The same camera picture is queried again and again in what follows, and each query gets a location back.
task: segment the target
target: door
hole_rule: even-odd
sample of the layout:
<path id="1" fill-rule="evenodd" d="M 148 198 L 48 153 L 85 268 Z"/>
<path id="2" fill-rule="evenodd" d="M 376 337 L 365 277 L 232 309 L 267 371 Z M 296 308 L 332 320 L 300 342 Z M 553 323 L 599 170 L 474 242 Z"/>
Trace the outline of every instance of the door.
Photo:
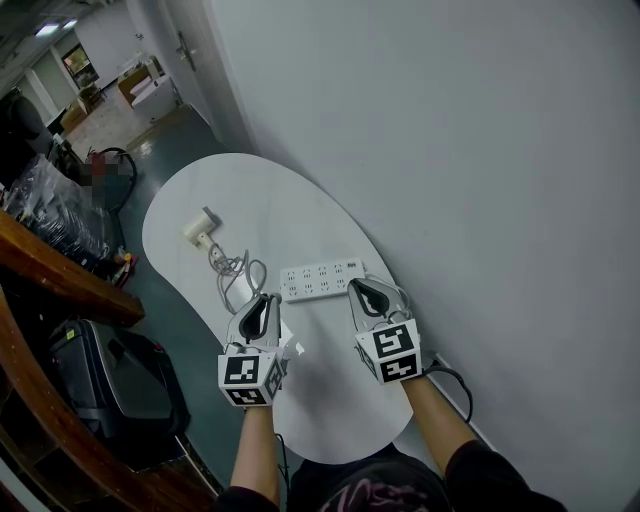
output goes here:
<path id="1" fill-rule="evenodd" d="M 182 70 L 195 82 L 216 138 L 230 150 L 254 153 L 204 0 L 160 0 Z"/>

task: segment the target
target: forearm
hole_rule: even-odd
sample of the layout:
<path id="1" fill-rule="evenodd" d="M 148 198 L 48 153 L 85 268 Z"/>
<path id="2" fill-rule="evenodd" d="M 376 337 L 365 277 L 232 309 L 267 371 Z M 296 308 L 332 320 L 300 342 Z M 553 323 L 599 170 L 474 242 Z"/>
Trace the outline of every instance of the forearm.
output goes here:
<path id="1" fill-rule="evenodd" d="M 402 382 L 429 451 L 444 473 L 451 456 L 476 436 L 429 379 Z"/>
<path id="2" fill-rule="evenodd" d="M 231 485 L 262 494 L 280 505 L 276 438 L 271 407 L 250 407 L 244 417 Z"/>

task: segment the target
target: plastic bag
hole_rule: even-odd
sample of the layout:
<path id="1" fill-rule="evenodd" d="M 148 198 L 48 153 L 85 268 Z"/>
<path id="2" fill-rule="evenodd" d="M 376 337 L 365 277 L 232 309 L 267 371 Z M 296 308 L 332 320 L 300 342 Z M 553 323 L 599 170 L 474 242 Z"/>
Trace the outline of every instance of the plastic bag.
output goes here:
<path id="1" fill-rule="evenodd" d="M 112 220 L 91 194 L 62 175 L 43 155 L 15 180 L 4 205 L 14 219 L 87 270 L 110 261 Z"/>

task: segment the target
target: power outlet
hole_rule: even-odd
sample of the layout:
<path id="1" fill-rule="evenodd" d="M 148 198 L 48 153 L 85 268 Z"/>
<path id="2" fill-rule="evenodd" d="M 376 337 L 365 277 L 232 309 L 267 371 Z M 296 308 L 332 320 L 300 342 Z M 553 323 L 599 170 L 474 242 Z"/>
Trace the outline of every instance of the power outlet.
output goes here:
<path id="1" fill-rule="evenodd" d="M 280 272 L 280 294 L 285 302 L 342 295 L 356 277 L 364 277 L 362 261 L 357 258 L 285 268 Z"/>

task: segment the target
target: floor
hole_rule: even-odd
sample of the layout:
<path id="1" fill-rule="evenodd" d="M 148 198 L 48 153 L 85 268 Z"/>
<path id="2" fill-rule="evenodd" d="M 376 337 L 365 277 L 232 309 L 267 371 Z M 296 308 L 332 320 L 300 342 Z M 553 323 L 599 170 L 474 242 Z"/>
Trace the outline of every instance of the floor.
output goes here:
<path id="1" fill-rule="evenodd" d="M 243 411 L 230 407 L 218 389 L 217 357 L 221 345 L 182 296 L 153 270 L 144 255 L 141 239 L 147 209 L 163 184 L 187 164 L 227 150 L 189 106 L 180 107 L 154 125 L 132 141 L 128 150 L 139 177 L 120 218 L 127 248 L 140 260 L 125 289 L 140 297 L 146 311 L 146 317 L 133 330 L 165 347 L 192 416 L 187 437 L 211 473 L 227 486 Z M 395 444 L 400 451 L 435 467 L 414 421 Z M 302 459 L 289 450 L 287 459 L 293 474 Z"/>
<path id="2" fill-rule="evenodd" d="M 104 91 L 106 99 L 76 126 L 66 139 L 76 154 L 85 159 L 90 148 L 100 151 L 108 147 L 125 148 L 151 127 L 124 99 L 116 84 Z"/>

